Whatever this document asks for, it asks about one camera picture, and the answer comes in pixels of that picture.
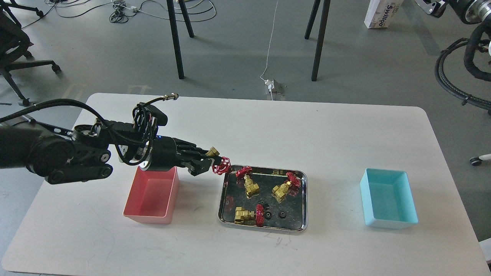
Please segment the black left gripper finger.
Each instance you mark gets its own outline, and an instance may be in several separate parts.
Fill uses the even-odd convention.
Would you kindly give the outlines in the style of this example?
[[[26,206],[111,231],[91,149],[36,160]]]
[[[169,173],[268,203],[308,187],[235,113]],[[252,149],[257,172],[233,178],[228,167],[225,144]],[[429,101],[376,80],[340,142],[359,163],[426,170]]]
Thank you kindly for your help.
[[[212,158],[193,158],[193,157],[180,157],[179,166],[182,168],[187,168],[188,173],[192,176],[197,176],[202,173],[209,171],[210,167],[214,164],[214,159]]]
[[[205,150],[197,147],[196,144],[180,141],[180,154],[186,158],[212,158],[215,157],[215,148]]]

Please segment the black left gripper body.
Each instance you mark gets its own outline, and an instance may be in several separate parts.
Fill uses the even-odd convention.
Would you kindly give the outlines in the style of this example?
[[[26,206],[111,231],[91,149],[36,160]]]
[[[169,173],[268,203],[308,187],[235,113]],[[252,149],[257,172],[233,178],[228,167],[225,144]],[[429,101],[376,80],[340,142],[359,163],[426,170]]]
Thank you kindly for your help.
[[[192,149],[192,143],[168,136],[157,136],[149,157],[139,164],[143,171],[169,171],[173,167],[185,168],[182,150]]]

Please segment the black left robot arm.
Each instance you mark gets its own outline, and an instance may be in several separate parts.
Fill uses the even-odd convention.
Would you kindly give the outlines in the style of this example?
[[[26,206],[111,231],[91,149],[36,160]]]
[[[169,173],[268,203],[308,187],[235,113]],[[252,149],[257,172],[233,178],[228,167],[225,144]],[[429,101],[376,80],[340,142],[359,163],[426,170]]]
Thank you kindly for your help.
[[[155,102],[176,100],[176,94],[138,103],[132,111],[133,122],[104,119],[93,108],[71,99],[56,99],[25,108],[1,118],[1,168],[25,167],[50,183],[86,182],[109,177],[108,163],[114,145],[122,163],[140,166],[144,171],[169,171],[187,168],[191,175],[209,171],[221,163],[216,149],[205,150],[177,138],[158,135],[167,116]],[[42,123],[29,113],[70,105],[91,112],[93,125],[77,125],[69,130]]]

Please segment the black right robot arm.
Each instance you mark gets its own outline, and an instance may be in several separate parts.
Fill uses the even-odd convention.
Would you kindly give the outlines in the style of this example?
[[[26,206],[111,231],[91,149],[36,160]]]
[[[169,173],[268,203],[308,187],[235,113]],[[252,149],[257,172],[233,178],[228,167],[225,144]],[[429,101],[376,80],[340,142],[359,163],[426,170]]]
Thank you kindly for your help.
[[[460,38],[441,51],[435,63],[434,73],[440,86],[454,97],[460,99],[462,105],[474,105],[490,113],[490,101],[466,93],[450,82],[444,73],[444,61],[454,50],[465,46],[463,63],[466,70],[476,79],[487,82],[491,80],[490,73],[479,69],[474,63],[477,51],[490,53],[490,38],[483,39],[482,36],[486,34],[490,37],[491,2],[489,0],[439,0],[437,2],[416,0],[415,2],[426,14],[436,18],[441,17],[449,5],[463,23],[478,25],[469,38]]]

